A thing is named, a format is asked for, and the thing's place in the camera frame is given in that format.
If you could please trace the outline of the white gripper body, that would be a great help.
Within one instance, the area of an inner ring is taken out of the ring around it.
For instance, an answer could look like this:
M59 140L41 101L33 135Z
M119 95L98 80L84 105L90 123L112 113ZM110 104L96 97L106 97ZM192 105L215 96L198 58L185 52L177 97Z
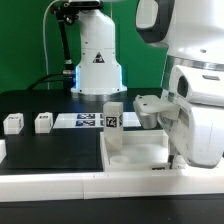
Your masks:
M159 123L189 166L214 168L224 154L224 72L176 65L171 70L169 103L173 118Z

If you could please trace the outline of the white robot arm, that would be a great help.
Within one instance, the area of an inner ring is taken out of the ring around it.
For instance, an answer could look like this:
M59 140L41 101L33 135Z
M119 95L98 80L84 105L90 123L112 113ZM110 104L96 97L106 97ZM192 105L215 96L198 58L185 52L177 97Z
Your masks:
M100 0L69 0L81 22L72 92L87 99L127 90L115 56L115 25ZM213 168L224 154L224 0L138 0L135 28L165 48L162 95L138 95L141 125L160 125L186 163Z

